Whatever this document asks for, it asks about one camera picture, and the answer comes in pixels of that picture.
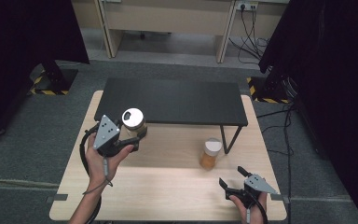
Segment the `yellow black warning tape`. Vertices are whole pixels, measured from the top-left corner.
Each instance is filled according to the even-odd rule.
[[[256,90],[256,87],[255,87],[255,84],[254,84],[252,78],[247,77],[246,80],[249,85],[249,90],[251,92],[252,100],[258,101],[258,102],[274,103],[274,104],[289,104],[290,103],[288,99],[257,97],[257,90]]]
[[[40,82],[40,80],[42,80],[43,77],[43,72],[42,75],[40,77],[38,77],[37,79],[34,80],[34,86],[31,89],[31,93],[32,94],[43,94],[43,95],[66,95],[68,94],[68,91],[39,91],[35,88],[36,84]]]

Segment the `black table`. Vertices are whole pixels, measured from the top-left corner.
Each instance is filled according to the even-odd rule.
[[[148,123],[219,125],[225,153],[248,120],[237,83],[108,78],[95,120],[140,109]],[[227,147],[224,126],[238,126]]]

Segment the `table leg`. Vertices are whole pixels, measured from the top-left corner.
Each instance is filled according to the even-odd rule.
[[[242,127],[239,126],[237,131],[234,133],[234,136],[232,137],[232,140],[231,140],[229,146],[227,147],[225,128],[223,127],[223,125],[220,125],[220,132],[222,133],[223,148],[224,148],[226,154],[228,154],[228,152],[231,150],[232,146],[235,143],[235,140],[237,140],[237,137],[240,134],[241,129],[242,129]]]
[[[236,12],[236,1],[232,0],[227,15],[225,32],[223,35],[216,35],[214,37],[214,46],[216,49],[216,61],[218,63],[222,63],[225,59],[227,43],[228,43],[229,35],[231,34],[231,28],[232,28],[232,23],[234,22],[235,12]]]
[[[122,30],[109,29],[108,19],[105,14],[105,2],[102,0],[95,0],[95,6],[100,19],[101,28],[103,30],[103,39],[106,45],[106,52],[109,58],[116,57],[118,46],[120,46],[121,39],[124,32]]]

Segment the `gray carpet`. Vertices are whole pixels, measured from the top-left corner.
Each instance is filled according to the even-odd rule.
[[[51,204],[46,198],[54,195],[61,182],[92,94],[103,89],[108,77],[236,82],[241,94],[249,94],[246,78],[264,76],[255,70],[152,63],[92,61],[63,68],[79,70],[69,93],[26,97],[0,136],[0,223],[56,223],[48,217]],[[40,71],[37,67],[32,77]],[[282,110],[283,105],[254,102],[254,107],[257,115],[263,115]],[[260,118],[260,129],[282,126],[284,119],[284,113]],[[295,152],[291,157],[292,223],[358,223],[356,206],[331,163],[313,150],[297,112],[292,112],[291,121],[287,131]],[[263,136],[267,149],[286,152],[282,128],[270,128]],[[272,151],[269,155],[286,196],[287,156]]]

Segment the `person's left hand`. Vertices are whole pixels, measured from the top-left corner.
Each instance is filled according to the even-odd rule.
[[[121,149],[121,151],[116,156],[106,158],[109,170],[109,174],[106,180],[103,172],[103,157],[98,154],[97,150],[93,148],[96,135],[97,133],[93,133],[89,136],[88,148],[86,152],[86,159],[87,163],[89,164],[88,190],[97,188],[103,182],[111,181],[116,174],[117,167],[120,162],[123,161],[133,149],[133,145],[129,145]],[[99,191],[102,192],[104,187],[106,187],[106,185],[100,187]]]

